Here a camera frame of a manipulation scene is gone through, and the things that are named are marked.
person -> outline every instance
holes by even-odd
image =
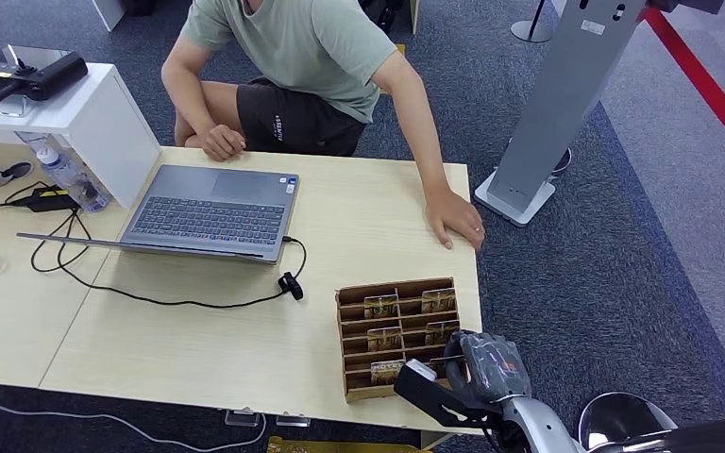
[[[264,77],[201,81],[211,53],[232,37]],[[161,76],[177,111],[176,145],[219,161],[245,149],[350,156],[382,87],[393,96],[438,240],[452,247],[448,227],[480,248],[482,220],[448,186],[421,77],[358,0],[193,0]]]

green t-shirt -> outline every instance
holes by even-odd
[[[248,14],[244,0],[194,0],[181,36],[217,50],[234,35],[277,86],[309,92],[363,123],[379,99],[371,75],[396,46],[358,0],[264,0]]]

white cable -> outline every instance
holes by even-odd
[[[65,412],[52,412],[52,411],[40,411],[40,412],[25,412],[25,411],[16,411],[14,409],[5,408],[4,406],[0,405],[0,411],[8,412],[13,415],[27,415],[27,416],[34,416],[34,415],[54,415],[57,417],[69,417],[69,418],[81,418],[81,419],[92,419],[92,418],[109,418],[110,420],[114,420],[116,422],[119,422],[123,425],[126,425],[129,428],[134,429],[135,432],[143,436],[144,438],[148,439],[151,442],[156,442],[157,444],[169,444],[169,445],[178,445],[182,446],[184,448],[187,448],[192,451],[196,451],[198,453],[211,453],[212,451],[218,451],[223,450],[225,448],[232,448],[234,446],[244,446],[244,445],[252,445],[258,442],[262,435],[265,434],[265,428],[267,428],[267,421],[265,420],[265,414],[262,415],[262,429],[260,430],[260,434],[257,435],[254,439],[246,442],[240,442],[238,444],[226,444],[226,445],[218,445],[214,446],[213,448],[198,448],[192,445],[187,445],[179,441],[170,441],[166,439],[157,439],[155,437],[149,436],[145,432],[143,432],[140,428],[135,427],[128,421],[124,420],[123,418],[116,417],[115,415],[109,415],[108,413],[97,413],[93,415],[82,415],[78,413],[65,413]]]

water bottle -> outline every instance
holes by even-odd
[[[51,134],[15,132],[34,151],[41,162],[41,168],[48,177],[79,206],[88,212],[98,212],[110,202],[107,190],[90,178],[78,163],[68,157]]]

cardboard organizer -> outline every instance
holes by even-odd
[[[347,402],[396,394],[392,384],[372,384],[372,363],[417,359],[425,364],[430,364],[430,361],[444,357],[444,344],[425,344],[427,324],[441,321],[459,323],[457,304],[453,304],[453,310],[422,314],[421,295],[424,291],[448,288],[454,288],[453,278],[383,283],[343,288],[337,291],[335,299],[338,309],[338,329],[343,354],[343,379]],[[398,294],[396,316],[365,319],[364,299],[388,294]],[[400,347],[369,352],[368,330],[383,327],[401,327],[402,333],[398,339]],[[444,382],[445,367],[438,367],[436,372],[438,379]]]

